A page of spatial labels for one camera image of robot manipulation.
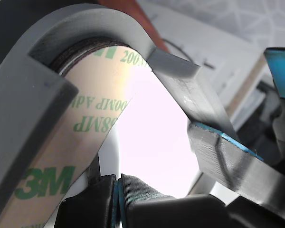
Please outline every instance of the gray plastic surface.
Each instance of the gray plastic surface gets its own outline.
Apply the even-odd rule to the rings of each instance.
[[[156,49],[139,23],[122,12],[92,4],[62,8],[23,34],[0,66],[0,213],[77,93],[46,66],[71,45],[103,36],[139,52],[191,120],[236,138],[214,91],[195,77],[199,66]]]

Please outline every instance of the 3m logo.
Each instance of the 3m logo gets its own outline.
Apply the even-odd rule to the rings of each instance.
[[[70,187],[75,166],[66,166],[62,169],[57,178],[55,167],[41,169],[31,168],[26,171],[23,180],[26,180],[26,188],[15,190],[15,196],[19,200],[28,200],[35,196],[44,197],[46,195],[55,196],[60,190],[60,194],[66,194]]]

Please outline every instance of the red object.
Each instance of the red object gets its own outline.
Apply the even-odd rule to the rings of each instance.
[[[133,17],[146,30],[158,48],[169,52],[162,38],[135,0],[98,0],[98,2],[100,5],[121,11]]]

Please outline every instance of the gray 3d printed part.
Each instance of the gray 3d printed part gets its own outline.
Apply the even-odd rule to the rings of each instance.
[[[215,129],[192,123],[188,135],[205,174],[285,219],[284,175]]]
[[[69,47],[92,37],[108,37],[135,49],[191,120],[236,138],[214,91],[201,76],[195,77],[199,66],[156,49],[138,22],[122,12],[92,4],[65,7],[28,29],[0,65],[0,213],[77,93],[48,66]]]

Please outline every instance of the blue edge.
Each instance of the blue edge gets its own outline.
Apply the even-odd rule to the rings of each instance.
[[[251,155],[253,155],[254,157],[258,158],[259,160],[263,161],[264,159],[261,158],[260,156],[258,156],[256,153],[253,153],[251,150],[249,150],[246,146],[240,144],[238,141],[234,140],[233,138],[231,138],[230,136],[226,135],[225,133],[223,133],[222,131],[219,131],[217,129],[214,129],[212,127],[209,127],[207,125],[204,125],[203,123],[199,123],[199,122],[195,122],[194,123],[195,126],[200,127],[202,129],[208,130],[210,132],[216,133],[218,134],[220,137],[226,139],[228,142],[232,143],[233,145],[235,145],[236,147],[240,148],[242,151],[244,152],[248,152]]]
[[[116,218],[117,218],[117,211],[118,211],[118,182],[115,181],[114,183],[114,190],[113,190],[113,205],[112,205],[112,218],[111,218],[111,228],[116,227]]]
[[[118,180],[118,198],[119,198],[119,208],[120,215],[122,219],[123,228],[126,228],[126,219],[125,219],[125,208],[124,208],[124,188],[122,183],[122,178]]]

